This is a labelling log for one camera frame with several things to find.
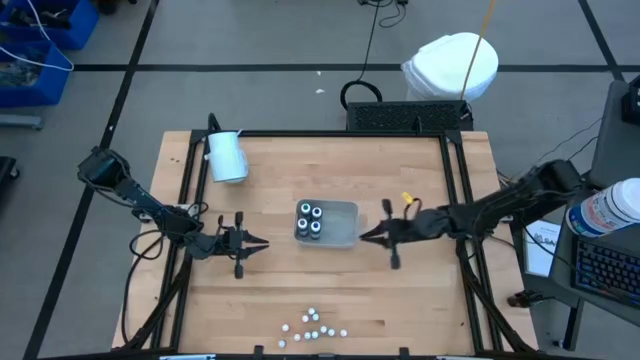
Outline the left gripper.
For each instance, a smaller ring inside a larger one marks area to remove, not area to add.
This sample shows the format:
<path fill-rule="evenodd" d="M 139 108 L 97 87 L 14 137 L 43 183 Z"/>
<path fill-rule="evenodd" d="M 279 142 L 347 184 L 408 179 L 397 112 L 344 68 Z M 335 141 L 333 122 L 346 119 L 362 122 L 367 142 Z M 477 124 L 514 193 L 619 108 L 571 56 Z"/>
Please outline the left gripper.
<path fill-rule="evenodd" d="M 242 211 L 236 212 L 234 217 L 234 224 L 232 226 L 225 226 L 223 216 L 219 216 L 219 227 L 223 231 L 223 244 L 225 247 L 226 255 L 235 261 L 234 276 L 236 279 L 242 279 L 244 277 L 244 265 L 243 262 L 247 258 L 247 252 L 243 248 L 243 242 L 245 238 L 245 231 L 243 229 L 244 213 Z M 252 244 L 268 244 L 269 241 L 248 234 L 248 242 Z M 248 248 L 248 257 L 269 248 L 269 245 L 260 245 Z"/>

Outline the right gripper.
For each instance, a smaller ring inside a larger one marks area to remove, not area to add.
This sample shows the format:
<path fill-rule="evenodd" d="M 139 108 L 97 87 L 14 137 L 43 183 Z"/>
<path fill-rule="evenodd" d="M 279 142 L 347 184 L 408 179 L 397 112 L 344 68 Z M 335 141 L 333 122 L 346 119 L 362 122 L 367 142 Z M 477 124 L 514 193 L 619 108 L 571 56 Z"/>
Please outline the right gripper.
<path fill-rule="evenodd" d="M 360 240 L 380 245 L 391 250 L 391 268 L 401 267 L 397 246 L 401 243 L 432 240 L 441 237 L 451 229 L 448 206 L 420 210 L 412 219 L 393 218 L 389 199 L 382 200 L 382 207 L 388 219 L 373 229 L 360 235 Z"/>

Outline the grey plastic bin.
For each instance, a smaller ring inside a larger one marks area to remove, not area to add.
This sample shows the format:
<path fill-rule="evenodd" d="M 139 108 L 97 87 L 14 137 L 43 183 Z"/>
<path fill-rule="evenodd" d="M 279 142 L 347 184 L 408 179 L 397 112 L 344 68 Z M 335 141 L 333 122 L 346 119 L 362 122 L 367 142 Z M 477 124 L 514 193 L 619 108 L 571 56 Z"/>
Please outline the grey plastic bin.
<path fill-rule="evenodd" d="M 319 220 L 314 220 L 309 215 L 300 213 L 302 203 L 309 203 L 311 210 L 320 207 L 323 215 Z M 313 221 L 319 221 L 322 225 L 321 235 L 318 240 L 312 240 L 309 234 L 300 237 L 297 234 L 297 221 L 306 218 L 309 225 Z M 353 202 L 321 199 L 302 199 L 296 204 L 294 239 L 302 246 L 348 249 L 355 245 L 359 231 L 359 211 L 358 206 Z"/>

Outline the black vented box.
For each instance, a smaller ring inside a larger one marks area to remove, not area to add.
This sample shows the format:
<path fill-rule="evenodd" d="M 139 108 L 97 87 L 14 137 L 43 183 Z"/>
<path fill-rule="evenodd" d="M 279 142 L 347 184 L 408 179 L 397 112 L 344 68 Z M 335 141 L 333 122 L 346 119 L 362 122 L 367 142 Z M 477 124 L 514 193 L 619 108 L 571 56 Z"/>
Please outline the black vented box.
<path fill-rule="evenodd" d="M 350 131 L 472 131 L 473 115 L 465 101 L 352 102 L 347 105 Z"/>

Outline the black floor clamp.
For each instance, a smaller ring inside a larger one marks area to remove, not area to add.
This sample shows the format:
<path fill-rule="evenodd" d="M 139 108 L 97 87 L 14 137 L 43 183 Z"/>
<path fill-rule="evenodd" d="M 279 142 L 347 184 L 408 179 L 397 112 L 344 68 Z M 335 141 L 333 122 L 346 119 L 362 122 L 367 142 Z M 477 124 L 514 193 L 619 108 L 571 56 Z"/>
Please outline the black floor clamp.
<path fill-rule="evenodd" d="M 547 296 L 540 291 L 523 290 L 507 298 L 507 303 L 511 307 L 531 308 L 543 301 L 554 299 L 554 296 Z"/>

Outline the white paper sheet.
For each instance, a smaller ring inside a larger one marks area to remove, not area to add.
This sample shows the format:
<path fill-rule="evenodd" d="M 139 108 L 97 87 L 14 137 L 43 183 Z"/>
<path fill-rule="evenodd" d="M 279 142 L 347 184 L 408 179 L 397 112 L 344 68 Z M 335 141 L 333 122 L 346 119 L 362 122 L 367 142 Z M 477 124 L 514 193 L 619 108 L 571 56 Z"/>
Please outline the white paper sheet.
<path fill-rule="evenodd" d="M 560 231 L 560 225 L 544 220 L 537 220 L 526 227 L 524 265 L 527 274 L 549 276 Z"/>

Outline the dark desk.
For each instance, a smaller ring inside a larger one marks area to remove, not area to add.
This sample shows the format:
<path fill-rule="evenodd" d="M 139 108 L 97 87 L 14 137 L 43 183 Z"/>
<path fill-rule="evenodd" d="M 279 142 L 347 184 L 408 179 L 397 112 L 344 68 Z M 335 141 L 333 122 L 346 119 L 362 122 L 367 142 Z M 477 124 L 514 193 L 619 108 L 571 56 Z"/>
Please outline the dark desk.
<path fill-rule="evenodd" d="M 598 288 L 591 290 L 587 287 L 576 287 L 576 256 L 581 242 L 640 259 L 640 225 L 603 238 L 584 238 L 575 235 L 563 221 L 548 279 L 554 287 L 551 291 L 553 296 L 570 307 L 564 338 L 554 342 L 556 346 L 567 351 L 576 349 L 586 303 L 640 328 L 640 298 L 623 303 L 616 295 L 601 293 Z"/>

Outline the white wipes canister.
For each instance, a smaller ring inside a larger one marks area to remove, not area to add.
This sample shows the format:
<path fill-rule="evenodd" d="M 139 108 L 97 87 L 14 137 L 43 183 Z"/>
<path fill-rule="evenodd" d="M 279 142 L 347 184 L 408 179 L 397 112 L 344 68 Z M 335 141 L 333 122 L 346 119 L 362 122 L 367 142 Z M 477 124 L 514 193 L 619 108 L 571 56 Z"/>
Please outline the white wipes canister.
<path fill-rule="evenodd" d="M 574 234 L 589 238 L 640 224 L 640 178 L 619 181 L 571 206 L 565 222 Z"/>

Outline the black backlit keyboard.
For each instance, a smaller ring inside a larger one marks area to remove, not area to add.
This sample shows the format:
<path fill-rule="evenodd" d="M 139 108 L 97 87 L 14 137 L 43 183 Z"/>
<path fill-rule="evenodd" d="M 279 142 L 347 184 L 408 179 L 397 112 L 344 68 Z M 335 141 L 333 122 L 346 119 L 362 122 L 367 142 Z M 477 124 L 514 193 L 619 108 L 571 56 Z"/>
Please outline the black backlit keyboard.
<path fill-rule="evenodd" d="M 575 238 L 571 285 L 640 309 L 640 256 Z"/>

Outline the grey side table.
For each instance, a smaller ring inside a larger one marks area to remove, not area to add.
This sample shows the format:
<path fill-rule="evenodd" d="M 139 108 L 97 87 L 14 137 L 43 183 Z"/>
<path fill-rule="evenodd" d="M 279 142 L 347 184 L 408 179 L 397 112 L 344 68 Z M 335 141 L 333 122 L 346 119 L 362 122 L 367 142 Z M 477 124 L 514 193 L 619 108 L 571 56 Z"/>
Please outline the grey side table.
<path fill-rule="evenodd" d="M 589 175 L 591 183 L 600 188 L 640 178 L 640 126 L 622 119 L 622 97 L 628 86 L 621 80 L 609 86 Z"/>

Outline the blue storage bin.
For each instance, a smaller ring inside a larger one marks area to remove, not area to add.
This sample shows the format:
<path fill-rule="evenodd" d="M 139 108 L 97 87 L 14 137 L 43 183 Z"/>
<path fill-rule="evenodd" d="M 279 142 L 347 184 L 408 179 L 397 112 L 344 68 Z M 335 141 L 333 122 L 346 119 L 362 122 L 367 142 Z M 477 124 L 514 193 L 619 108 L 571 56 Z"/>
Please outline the blue storage bin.
<path fill-rule="evenodd" d="M 79 50 L 98 19 L 89 0 L 0 0 L 0 33 L 14 42 L 49 39 L 61 50 Z"/>
<path fill-rule="evenodd" d="M 57 104 L 72 69 L 49 41 L 0 43 L 0 108 Z"/>

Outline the black chair base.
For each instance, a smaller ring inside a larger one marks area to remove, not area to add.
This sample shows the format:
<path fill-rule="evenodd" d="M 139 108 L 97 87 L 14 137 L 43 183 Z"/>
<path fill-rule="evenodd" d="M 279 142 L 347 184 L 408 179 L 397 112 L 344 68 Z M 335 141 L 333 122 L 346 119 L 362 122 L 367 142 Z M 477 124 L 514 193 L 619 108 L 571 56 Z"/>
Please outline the black chair base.
<path fill-rule="evenodd" d="M 11 183 L 20 177 L 17 160 L 9 156 L 0 156 L 0 200 L 3 199 Z"/>

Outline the grey metal bar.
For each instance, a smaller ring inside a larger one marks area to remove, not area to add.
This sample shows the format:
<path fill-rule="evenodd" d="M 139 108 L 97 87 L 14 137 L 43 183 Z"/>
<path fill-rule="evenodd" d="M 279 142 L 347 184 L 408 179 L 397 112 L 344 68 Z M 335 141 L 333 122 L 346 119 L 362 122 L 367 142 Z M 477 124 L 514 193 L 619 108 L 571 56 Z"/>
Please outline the grey metal bar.
<path fill-rule="evenodd" d="M 41 130 L 44 121 L 39 116 L 0 114 L 0 127 L 21 127 Z"/>

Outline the black aluminium table frame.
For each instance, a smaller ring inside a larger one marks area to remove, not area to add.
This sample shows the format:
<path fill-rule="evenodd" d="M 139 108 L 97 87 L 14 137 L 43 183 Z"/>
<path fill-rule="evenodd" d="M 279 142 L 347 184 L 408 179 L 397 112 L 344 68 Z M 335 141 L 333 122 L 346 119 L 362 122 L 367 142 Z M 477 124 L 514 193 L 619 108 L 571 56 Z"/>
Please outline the black aluminium table frame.
<path fill-rule="evenodd" d="M 294 209 L 305 198 L 357 204 L 359 228 L 368 231 L 384 215 L 383 199 L 402 210 L 403 192 L 436 207 L 496 191 L 486 133 L 465 132 L 453 143 L 282 131 L 244 133 L 241 144 L 249 177 L 233 185 L 207 181 L 201 188 L 209 206 L 203 221 L 214 231 L 220 215 L 228 223 L 242 211 L 249 231 L 270 245 L 245 263 L 242 279 L 235 278 L 225 257 L 193 264 L 184 309 L 170 308 L 164 318 L 166 327 L 182 327 L 180 351 L 247 354 L 263 345 L 266 355 L 287 358 L 396 356 L 400 347 L 416 355 L 470 355 L 477 347 L 505 343 L 484 308 L 467 308 L 454 240 L 402 245 L 401 267 L 394 270 L 382 247 L 363 242 L 349 250 L 304 247 L 293 234 Z M 319 321 L 308 313 L 311 307 Z M 288 332 L 282 331 L 284 324 Z M 321 326 L 335 335 L 321 333 Z M 303 334 L 313 331 L 319 337 L 305 340 Z M 301 335 L 299 342 L 295 334 Z"/>

